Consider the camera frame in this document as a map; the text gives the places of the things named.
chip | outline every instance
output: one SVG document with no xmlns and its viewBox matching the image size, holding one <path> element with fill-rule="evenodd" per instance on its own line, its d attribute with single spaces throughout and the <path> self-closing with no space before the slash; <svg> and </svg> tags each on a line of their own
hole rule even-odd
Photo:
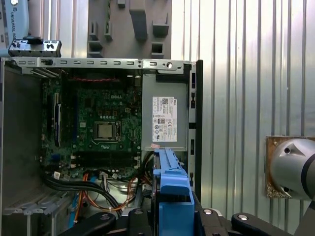
<svg viewBox="0 0 315 236">
<path fill-rule="evenodd" d="M 121 140 L 121 122 L 95 122 L 93 133 L 95 141 L 118 142 Z"/>
<path fill-rule="evenodd" d="M 113 125 L 112 124 L 99 124 L 97 126 L 98 139 L 112 139 L 113 138 Z"/>
</svg>

blue plastic bracket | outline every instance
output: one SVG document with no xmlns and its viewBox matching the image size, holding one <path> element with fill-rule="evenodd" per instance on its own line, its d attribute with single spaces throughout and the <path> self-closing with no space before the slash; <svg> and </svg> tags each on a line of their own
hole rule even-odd
<svg viewBox="0 0 315 236">
<path fill-rule="evenodd" d="M 160 168 L 153 171 L 160 178 L 161 195 L 189 197 L 188 202 L 160 202 L 158 233 L 160 236 L 192 236 L 194 219 L 194 200 L 189 177 L 178 158 L 170 149 L 156 149 Z"/>
<path fill-rule="evenodd" d="M 9 57 L 8 49 L 15 39 L 23 39 L 28 36 L 30 28 L 29 8 L 27 0 L 18 0 L 16 5 L 11 0 L 4 1 L 5 17 L 7 25 L 4 26 L 8 34 L 6 49 L 0 49 L 0 57 Z"/>
</svg>

metal wall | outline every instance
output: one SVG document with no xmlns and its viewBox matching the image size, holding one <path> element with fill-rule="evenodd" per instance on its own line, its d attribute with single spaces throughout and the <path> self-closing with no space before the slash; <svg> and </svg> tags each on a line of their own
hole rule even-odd
<svg viewBox="0 0 315 236">
<path fill-rule="evenodd" d="M 294 233 L 308 202 L 265 197 L 265 137 L 315 135 L 315 1 L 185 7 L 184 58 L 204 60 L 201 203 Z"/>
</svg>

wire bundle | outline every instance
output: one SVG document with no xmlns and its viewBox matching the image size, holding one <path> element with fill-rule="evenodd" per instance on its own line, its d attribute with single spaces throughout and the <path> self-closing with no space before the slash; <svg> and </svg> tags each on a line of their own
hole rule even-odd
<svg viewBox="0 0 315 236">
<path fill-rule="evenodd" d="M 55 189 L 58 191 L 80 191 L 81 194 L 79 194 L 79 198 L 78 198 L 78 202 L 80 204 L 84 196 L 84 193 L 82 193 L 82 191 L 93 191 L 104 196 L 113 209 L 116 209 L 120 206 L 112 195 L 110 195 L 107 191 L 105 191 L 103 188 L 101 188 L 97 184 L 87 181 L 87 178 L 88 178 L 88 174 L 84 175 L 83 181 L 63 181 L 63 180 L 54 179 L 48 175 L 42 176 L 43 182 L 52 189 Z"/>
<path fill-rule="evenodd" d="M 85 174 L 83 177 L 84 181 L 87 181 L 88 178 L 88 174 Z M 133 199 L 134 199 L 134 194 L 132 191 L 132 183 L 136 180 L 137 178 L 134 177 L 132 178 L 129 183 L 128 183 L 128 187 L 127 187 L 127 198 L 126 200 L 120 204 L 119 206 L 117 206 L 116 208 L 106 208 L 103 206 L 100 206 L 99 204 L 97 204 L 94 200 L 91 199 L 91 197 L 89 196 L 87 191 L 82 191 L 83 196 L 90 202 L 90 204 L 100 210 L 103 211 L 121 211 L 126 205 L 128 205 Z"/>
</svg>

white label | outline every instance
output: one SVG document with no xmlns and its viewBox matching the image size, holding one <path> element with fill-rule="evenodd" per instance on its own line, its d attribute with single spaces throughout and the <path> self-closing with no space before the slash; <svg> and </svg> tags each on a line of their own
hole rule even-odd
<svg viewBox="0 0 315 236">
<path fill-rule="evenodd" d="M 57 171 L 55 171 L 55 172 L 54 172 L 54 178 L 55 178 L 55 179 L 60 179 L 60 173 L 57 172 Z"/>
<path fill-rule="evenodd" d="M 86 128 L 87 124 L 85 122 L 80 122 L 80 128 Z"/>
<path fill-rule="evenodd" d="M 153 97 L 153 142 L 177 142 L 177 99 Z"/>
</svg>

